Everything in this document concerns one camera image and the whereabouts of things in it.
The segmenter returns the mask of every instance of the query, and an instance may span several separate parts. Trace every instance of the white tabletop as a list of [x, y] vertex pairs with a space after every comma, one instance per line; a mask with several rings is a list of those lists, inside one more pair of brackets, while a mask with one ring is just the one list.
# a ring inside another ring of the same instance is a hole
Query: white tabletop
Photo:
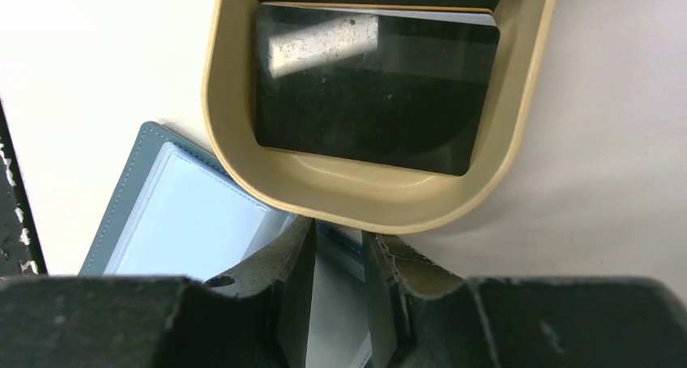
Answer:
[[[687, 0], [559, 0], [495, 193], [408, 240], [461, 275], [639, 275], [687, 300]], [[53, 274], [75, 274], [141, 123], [209, 148], [214, 0], [0, 0], [0, 96]]]

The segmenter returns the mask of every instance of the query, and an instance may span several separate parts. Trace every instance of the black object in tray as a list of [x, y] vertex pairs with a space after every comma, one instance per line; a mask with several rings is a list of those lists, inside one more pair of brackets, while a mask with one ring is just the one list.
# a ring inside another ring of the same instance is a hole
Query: black object in tray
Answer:
[[257, 30], [260, 145], [467, 172], [496, 27], [262, 5]]

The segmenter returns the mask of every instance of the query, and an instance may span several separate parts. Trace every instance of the beige tray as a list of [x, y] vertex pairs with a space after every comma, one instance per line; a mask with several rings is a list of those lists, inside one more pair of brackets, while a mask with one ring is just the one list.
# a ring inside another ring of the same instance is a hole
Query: beige tray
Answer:
[[472, 166], [461, 177], [260, 147], [253, 134], [257, 0], [216, 0], [203, 81], [222, 165], [265, 203], [378, 233], [414, 233], [472, 210], [503, 179], [523, 135], [556, 0], [501, 0], [501, 30]]

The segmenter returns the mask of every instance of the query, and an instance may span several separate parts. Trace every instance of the wallet stitching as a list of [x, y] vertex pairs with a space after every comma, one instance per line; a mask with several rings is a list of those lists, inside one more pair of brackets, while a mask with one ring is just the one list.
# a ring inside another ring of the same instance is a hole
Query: wallet stitching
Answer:
[[[134, 168], [134, 163], [136, 162], [136, 157], [139, 155], [139, 149], [141, 148], [141, 144], [143, 143], [143, 138], [146, 136], [146, 132], [152, 131], [156, 135], [158, 135], [160, 138], [162, 138], [165, 141], [169, 141], [169, 139], [157, 131], [154, 131], [151, 128], [145, 128], [143, 129], [143, 132], [141, 132], [141, 137], [139, 138], [139, 143], [136, 145], [136, 150], [134, 151], [134, 156], [131, 158], [131, 163], [129, 164], [129, 169], [126, 171], [126, 175], [124, 176], [124, 180], [122, 180], [122, 184], [119, 186], [119, 190], [117, 191], [117, 198], [114, 199], [114, 204], [112, 205], [112, 209], [109, 211], [108, 214], [108, 219], [105, 222], [105, 226], [103, 227], [103, 231], [100, 232], [100, 236], [98, 237], [98, 242], [96, 243], [96, 248], [93, 250], [93, 254], [91, 255], [91, 259], [88, 260], [88, 265], [86, 266], [86, 271], [84, 271], [85, 274], [88, 274], [88, 271], [91, 269], [91, 264], [93, 263], [93, 259], [95, 259], [96, 254], [98, 253], [98, 250], [100, 249], [100, 243], [103, 241], [103, 237], [105, 236], [105, 233], [107, 232], [107, 229], [109, 227], [109, 222], [112, 220], [112, 215], [114, 214], [115, 209], [117, 209], [117, 203], [119, 202], [119, 197], [122, 195], [122, 191], [124, 190], [124, 187], [126, 186], [126, 180], [129, 179], [129, 174], [131, 173], [131, 169]], [[185, 148], [181, 148], [185, 152], [189, 153], [191, 156], [197, 158], [198, 160], [202, 161], [203, 163], [210, 165], [212, 168], [220, 170], [219, 167], [217, 167], [216, 164], [213, 164], [211, 161], [207, 161], [206, 159], [202, 158], [201, 156], [197, 156], [195, 153], [191, 151], [187, 151]], [[193, 161], [186, 160], [186, 162], [193, 164]], [[260, 206], [258, 202], [255, 201], [255, 199], [251, 199], [245, 194], [241, 193], [240, 191], [232, 188], [231, 186], [228, 186], [227, 183], [223, 183], [222, 181], [218, 180], [217, 178], [212, 177], [207, 172], [203, 172], [205, 175], [207, 175], [209, 178], [217, 181], [219, 184], [222, 184], [223, 186], [227, 187], [231, 191], [233, 191], [235, 194], [241, 196], [242, 198], [250, 201], [252, 204], [255, 206]]]

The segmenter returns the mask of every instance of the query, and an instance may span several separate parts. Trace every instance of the light blue panel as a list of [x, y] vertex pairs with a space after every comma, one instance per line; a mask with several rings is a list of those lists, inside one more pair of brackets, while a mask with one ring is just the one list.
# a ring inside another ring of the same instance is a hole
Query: light blue panel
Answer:
[[[207, 280], [274, 239], [288, 216], [251, 199], [230, 179], [166, 143], [105, 274]], [[258, 247], [251, 245], [254, 241]]]

